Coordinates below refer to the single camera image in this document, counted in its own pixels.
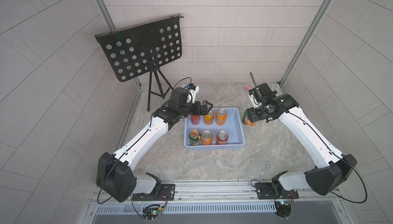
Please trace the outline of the orange Fanta can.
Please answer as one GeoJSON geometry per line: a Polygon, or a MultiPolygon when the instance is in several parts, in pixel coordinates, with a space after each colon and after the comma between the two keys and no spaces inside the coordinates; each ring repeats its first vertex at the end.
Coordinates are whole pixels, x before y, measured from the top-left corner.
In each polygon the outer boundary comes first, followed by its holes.
{"type": "Polygon", "coordinates": [[[243,122],[247,126],[251,126],[252,127],[252,126],[255,125],[255,123],[251,122],[247,117],[243,119],[243,122]]]}

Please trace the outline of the orange soda can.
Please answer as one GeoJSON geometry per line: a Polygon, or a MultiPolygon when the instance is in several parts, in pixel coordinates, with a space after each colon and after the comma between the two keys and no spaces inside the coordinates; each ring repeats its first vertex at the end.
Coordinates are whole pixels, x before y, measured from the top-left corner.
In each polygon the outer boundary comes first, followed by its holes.
{"type": "Polygon", "coordinates": [[[204,124],[212,125],[215,119],[215,113],[213,110],[210,110],[207,115],[204,116],[204,124]]]}
{"type": "Polygon", "coordinates": [[[216,124],[219,126],[223,126],[226,122],[227,111],[224,108],[219,109],[216,112],[216,124]]]}

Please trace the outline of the green Sprite can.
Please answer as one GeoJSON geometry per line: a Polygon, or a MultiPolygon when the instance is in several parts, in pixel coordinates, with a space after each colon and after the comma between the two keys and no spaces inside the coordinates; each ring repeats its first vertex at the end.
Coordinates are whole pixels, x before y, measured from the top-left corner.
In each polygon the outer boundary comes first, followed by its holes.
{"type": "Polygon", "coordinates": [[[242,123],[245,124],[245,125],[249,124],[247,111],[244,112],[244,115],[243,115],[243,118],[242,118],[242,123]]]}

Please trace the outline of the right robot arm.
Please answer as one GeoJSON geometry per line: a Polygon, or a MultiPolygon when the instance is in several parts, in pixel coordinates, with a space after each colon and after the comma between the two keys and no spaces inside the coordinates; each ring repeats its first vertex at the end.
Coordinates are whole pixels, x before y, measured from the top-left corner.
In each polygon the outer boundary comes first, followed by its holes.
{"type": "Polygon", "coordinates": [[[313,190],[325,196],[344,183],[355,171],[357,160],[343,154],[331,144],[307,118],[298,102],[289,94],[277,96],[275,92],[250,93],[252,107],[246,113],[250,122],[278,119],[296,136],[313,160],[315,167],[309,171],[282,172],[272,179],[275,195],[297,189],[313,190]]]}

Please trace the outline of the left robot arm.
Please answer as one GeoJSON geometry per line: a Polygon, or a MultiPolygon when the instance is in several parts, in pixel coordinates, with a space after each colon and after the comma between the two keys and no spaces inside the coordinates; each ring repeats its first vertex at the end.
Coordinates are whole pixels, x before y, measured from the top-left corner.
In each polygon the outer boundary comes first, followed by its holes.
{"type": "Polygon", "coordinates": [[[157,198],[161,180],[151,173],[135,175],[134,169],[143,155],[181,118],[190,115],[207,115],[213,108],[208,101],[195,101],[185,105],[165,102],[157,109],[150,122],[126,145],[113,154],[104,153],[98,161],[96,185],[117,202],[131,195],[157,198]]]}

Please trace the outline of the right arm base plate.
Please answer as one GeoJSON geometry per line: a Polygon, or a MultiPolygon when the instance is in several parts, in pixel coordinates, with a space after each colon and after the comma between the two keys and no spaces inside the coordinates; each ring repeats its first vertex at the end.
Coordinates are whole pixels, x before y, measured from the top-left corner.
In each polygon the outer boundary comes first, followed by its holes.
{"type": "Polygon", "coordinates": [[[258,199],[288,199],[290,201],[294,201],[295,199],[299,199],[299,194],[295,190],[286,191],[281,188],[277,188],[273,186],[272,183],[262,183],[256,182],[252,183],[252,186],[255,188],[258,199]]]}

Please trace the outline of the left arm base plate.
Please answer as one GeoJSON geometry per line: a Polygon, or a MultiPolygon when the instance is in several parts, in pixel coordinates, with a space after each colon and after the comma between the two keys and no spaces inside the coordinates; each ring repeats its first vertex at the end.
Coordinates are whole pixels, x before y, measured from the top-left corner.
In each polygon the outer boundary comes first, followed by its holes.
{"type": "Polygon", "coordinates": [[[133,194],[133,201],[164,201],[174,200],[176,185],[175,184],[161,184],[155,187],[152,193],[133,194]]]}

